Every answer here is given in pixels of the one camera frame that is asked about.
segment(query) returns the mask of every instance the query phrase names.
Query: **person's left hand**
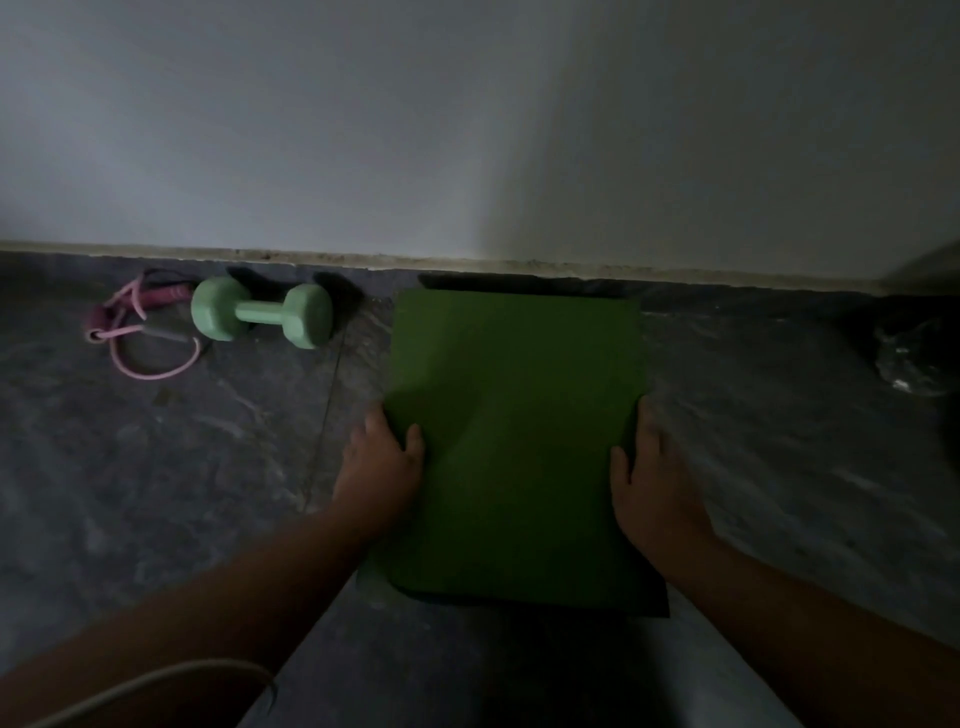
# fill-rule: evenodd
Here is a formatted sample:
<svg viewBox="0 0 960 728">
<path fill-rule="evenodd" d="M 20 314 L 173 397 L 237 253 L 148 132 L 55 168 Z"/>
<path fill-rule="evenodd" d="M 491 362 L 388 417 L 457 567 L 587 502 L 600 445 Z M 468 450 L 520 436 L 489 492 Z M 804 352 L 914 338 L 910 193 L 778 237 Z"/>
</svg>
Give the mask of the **person's left hand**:
<svg viewBox="0 0 960 728">
<path fill-rule="evenodd" d="M 410 425 L 406 440 L 403 450 L 378 402 L 344 447 L 333 507 L 365 538 L 376 539 L 390 530 L 420 487 L 425 445 L 419 425 Z"/>
</svg>

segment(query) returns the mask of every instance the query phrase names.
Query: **baseboard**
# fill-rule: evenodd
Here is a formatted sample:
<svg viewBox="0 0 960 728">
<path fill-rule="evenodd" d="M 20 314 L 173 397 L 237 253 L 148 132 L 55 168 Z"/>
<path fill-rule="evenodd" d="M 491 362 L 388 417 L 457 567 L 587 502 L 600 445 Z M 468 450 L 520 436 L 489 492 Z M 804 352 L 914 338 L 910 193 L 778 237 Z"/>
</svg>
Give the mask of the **baseboard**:
<svg viewBox="0 0 960 728">
<path fill-rule="evenodd" d="M 829 279 L 811 276 L 777 276 L 733 271 L 664 270 L 629 265 L 547 263 L 538 260 L 473 260 L 468 258 L 406 257 L 403 255 L 353 255 L 296 253 L 232 248 L 166 248 L 147 245 L 96 245 L 87 243 L 35 243 L 0 240 L 0 252 L 106 255 L 176 260 L 221 260 L 243 263 L 320 265 L 369 270 L 422 270 L 453 273 L 513 274 L 541 278 L 646 280 L 670 283 L 707 283 L 737 287 L 800 291 L 852 291 L 873 296 L 922 294 L 908 286 L 891 286 L 878 280 Z"/>
</svg>

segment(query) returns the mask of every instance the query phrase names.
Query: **forearm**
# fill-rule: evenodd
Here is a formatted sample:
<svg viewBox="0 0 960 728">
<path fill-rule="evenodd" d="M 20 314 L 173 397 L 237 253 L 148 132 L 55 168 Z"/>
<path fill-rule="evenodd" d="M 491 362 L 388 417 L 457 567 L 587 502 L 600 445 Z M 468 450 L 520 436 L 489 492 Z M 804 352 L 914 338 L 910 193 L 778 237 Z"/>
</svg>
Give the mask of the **forearm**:
<svg viewBox="0 0 960 728">
<path fill-rule="evenodd" d="M 2 725 L 25 724 L 187 660 L 246 660 L 276 674 L 353 573 L 367 541 L 334 510 L 303 519 L 268 544 L 150 597 L 0 679 Z M 242 675 L 185 675 L 105 708 L 96 724 L 166 725 L 190 716 L 235 725 L 261 691 Z"/>
<path fill-rule="evenodd" d="M 960 725 L 960 654 L 718 540 L 664 574 L 807 725 Z"/>
</svg>

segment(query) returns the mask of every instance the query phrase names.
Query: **person's right hand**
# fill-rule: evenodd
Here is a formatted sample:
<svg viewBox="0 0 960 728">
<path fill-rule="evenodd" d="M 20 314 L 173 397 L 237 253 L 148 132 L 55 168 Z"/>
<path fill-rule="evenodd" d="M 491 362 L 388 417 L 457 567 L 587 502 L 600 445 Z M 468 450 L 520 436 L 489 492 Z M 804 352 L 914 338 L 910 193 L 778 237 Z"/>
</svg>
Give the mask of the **person's right hand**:
<svg viewBox="0 0 960 728">
<path fill-rule="evenodd" d="M 331 507 L 365 539 L 390 530 L 420 488 L 425 445 L 419 425 L 410 425 L 406 441 L 403 449 L 377 403 L 344 447 Z"/>
<path fill-rule="evenodd" d="M 666 575 L 695 546 L 716 536 L 693 476 L 654 422 L 647 398 L 637 410 L 633 472 L 623 448 L 610 453 L 613 512 L 624 535 Z"/>
</svg>

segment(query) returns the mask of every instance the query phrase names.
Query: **white cable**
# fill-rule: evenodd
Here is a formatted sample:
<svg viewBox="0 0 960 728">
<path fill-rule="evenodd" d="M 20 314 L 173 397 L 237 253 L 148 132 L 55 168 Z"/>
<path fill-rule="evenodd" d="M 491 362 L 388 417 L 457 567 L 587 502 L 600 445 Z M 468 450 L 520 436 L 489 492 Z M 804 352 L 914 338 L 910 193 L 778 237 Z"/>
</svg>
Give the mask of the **white cable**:
<svg viewBox="0 0 960 728">
<path fill-rule="evenodd" d="M 188 660 L 187 662 L 177 663 L 169 667 L 161 667 L 152 672 L 145 672 L 138 677 L 134 677 L 132 680 L 128 680 L 126 683 L 120 683 L 120 685 L 115 685 L 108 690 L 99 692 L 86 700 L 74 703 L 70 707 L 54 713 L 52 716 L 47 716 L 37 722 L 30 723 L 24 726 L 24 728 L 60 728 L 60 726 L 66 725 L 77 718 L 86 716 L 99 708 L 103 708 L 114 700 L 119 700 L 121 697 L 142 690 L 148 685 L 176 677 L 177 675 L 183 675 L 185 672 L 194 672 L 203 669 L 230 669 L 246 672 L 250 677 L 256 677 L 256 679 L 270 688 L 270 706 L 267 708 L 267 713 L 273 709 L 274 703 L 276 703 L 276 680 L 274 680 L 274 676 L 269 670 L 257 663 L 249 663 L 246 660 L 214 658 L 209 660 Z"/>
</svg>

